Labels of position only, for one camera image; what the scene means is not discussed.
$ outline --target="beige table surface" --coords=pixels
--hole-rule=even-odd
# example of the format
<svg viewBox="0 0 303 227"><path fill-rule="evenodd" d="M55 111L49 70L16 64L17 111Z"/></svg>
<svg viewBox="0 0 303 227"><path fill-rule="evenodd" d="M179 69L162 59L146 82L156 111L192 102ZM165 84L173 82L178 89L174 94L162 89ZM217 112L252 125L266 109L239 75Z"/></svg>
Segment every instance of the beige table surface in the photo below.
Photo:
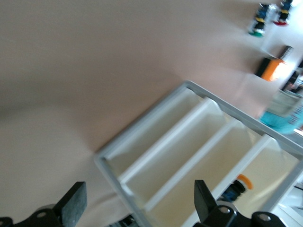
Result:
<svg viewBox="0 0 303 227"><path fill-rule="evenodd" d="M0 216L16 222L86 181L77 226L126 215L93 155L184 80L257 117L303 55L303 8L247 34L257 0L2 0ZM253 75L294 47L285 78Z"/></svg>

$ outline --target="screw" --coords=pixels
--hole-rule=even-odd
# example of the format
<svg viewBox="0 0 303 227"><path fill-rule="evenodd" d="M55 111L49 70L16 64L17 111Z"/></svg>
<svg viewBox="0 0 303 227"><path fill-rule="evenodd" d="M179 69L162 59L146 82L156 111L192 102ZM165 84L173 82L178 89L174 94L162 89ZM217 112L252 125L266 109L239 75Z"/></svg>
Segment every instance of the screw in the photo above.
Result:
<svg viewBox="0 0 303 227"><path fill-rule="evenodd" d="M223 213L223 214L229 214L231 212L230 209L228 209L227 207L220 207L219 210Z"/></svg>
<svg viewBox="0 0 303 227"><path fill-rule="evenodd" d="M266 214L259 214L258 217L263 220L263 221L270 221L271 218L270 216L266 215Z"/></svg>
<svg viewBox="0 0 303 227"><path fill-rule="evenodd" d="M43 218L46 215L45 212L41 212L37 215L37 218Z"/></svg>

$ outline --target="orange cap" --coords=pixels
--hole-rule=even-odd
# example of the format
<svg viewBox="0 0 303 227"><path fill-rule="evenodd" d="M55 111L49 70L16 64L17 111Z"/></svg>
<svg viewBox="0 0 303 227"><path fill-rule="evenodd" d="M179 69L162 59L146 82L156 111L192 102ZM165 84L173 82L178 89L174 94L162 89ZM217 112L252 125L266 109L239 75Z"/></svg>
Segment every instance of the orange cap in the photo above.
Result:
<svg viewBox="0 0 303 227"><path fill-rule="evenodd" d="M248 179L246 176L244 176L243 174L240 174L237 179L239 179L240 181L243 181L248 189L253 189L254 185L252 184L252 182L250 181L250 179Z"/></svg>

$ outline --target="bottle cap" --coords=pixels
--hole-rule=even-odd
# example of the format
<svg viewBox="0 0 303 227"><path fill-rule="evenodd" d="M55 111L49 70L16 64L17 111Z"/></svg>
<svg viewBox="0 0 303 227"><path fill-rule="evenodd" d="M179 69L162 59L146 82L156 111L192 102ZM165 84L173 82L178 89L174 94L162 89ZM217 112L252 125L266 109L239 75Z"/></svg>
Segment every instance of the bottle cap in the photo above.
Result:
<svg viewBox="0 0 303 227"><path fill-rule="evenodd" d="M253 189L254 188L254 185L252 184L252 182L250 181L250 179L248 179L246 176L244 176L243 174L240 174L238 177L237 177L238 180L242 181L243 183L246 184L247 188L248 189Z"/></svg>
<svg viewBox="0 0 303 227"><path fill-rule="evenodd" d="M285 46L282 52L279 54L278 58L284 60L292 51L293 47Z"/></svg>

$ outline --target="bottle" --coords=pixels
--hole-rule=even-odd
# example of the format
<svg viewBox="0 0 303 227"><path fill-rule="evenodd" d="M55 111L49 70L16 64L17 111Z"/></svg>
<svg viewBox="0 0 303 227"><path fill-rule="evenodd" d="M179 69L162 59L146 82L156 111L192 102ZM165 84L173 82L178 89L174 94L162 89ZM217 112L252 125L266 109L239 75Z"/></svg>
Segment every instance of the bottle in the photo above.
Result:
<svg viewBox="0 0 303 227"><path fill-rule="evenodd" d="M278 79L282 72L281 69L285 66L284 60L292 50L291 46L285 46L278 58L264 58L255 75L266 81L275 81Z"/></svg>
<svg viewBox="0 0 303 227"><path fill-rule="evenodd" d="M293 90L296 90L299 85L302 84L301 77L303 75L303 59L299 66L296 68L296 70L293 72L292 76L288 79L288 81L284 84L282 90L289 90L290 87L292 92L295 92Z"/></svg>
<svg viewBox="0 0 303 227"><path fill-rule="evenodd" d="M293 0L282 0L280 3L280 9L274 24L279 26L285 26L288 24L289 11L292 7Z"/></svg>
<svg viewBox="0 0 303 227"><path fill-rule="evenodd" d="M240 174L218 200L234 202L242 193L245 193L247 189L253 189L253 184L246 176Z"/></svg>
<svg viewBox="0 0 303 227"><path fill-rule="evenodd" d="M275 4L259 4L255 17L249 28L249 34L262 37L265 33L266 24L272 20L272 15L276 10Z"/></svg>

